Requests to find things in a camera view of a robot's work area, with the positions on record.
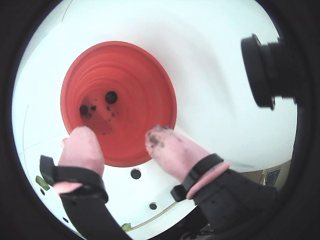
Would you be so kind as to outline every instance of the black cuff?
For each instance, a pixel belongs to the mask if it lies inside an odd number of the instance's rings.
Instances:
[[[55,166],[54,160],[51,157],[41,155],[40,172],[44,181],[50,186],[63,181],[81,183],[83,185],[70,194],[77,194],[79,197],[100,195],[105,203],[108,202],[108,194],[104,181],[95,171],[82,167]]]
[[[55,166],[51,157],[41,156],[40,172],[47,184],[67,181],[83,186],[60,194],[68,218],[87,240],[131,240],[106,208],[108,195],[104,182],[96,172],[68,166]]]
[[[195,185],[206,172],[223,161],[224,160],[215,153],[210,154],[198,161],[185,177],[182,184],[175,186],[171,190],[170,193],[174,200],[176,202],[185,200],[187,198],[187,193],[193,187],[193,185]]]

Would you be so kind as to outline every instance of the black hole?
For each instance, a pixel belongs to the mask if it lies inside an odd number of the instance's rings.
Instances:
[[[79,111],[80,111],[81,116],[85,116],[89,112],[89,109],[88,109],[88,107],[86,105],[82,105],[79,108]]]
[[[104,98],[108,104],[114,104],[117,101],[118,96],[115,91],[108,91]]]
[[[152,203],[149,204],[149,208],[151,210],[156,210],[157,209],[157,204],[155,202],[152,202]]]
[[[131,171],[131,177],[133,179],[139,179],[141,177],[141,172],[138,169],[133,169]]]

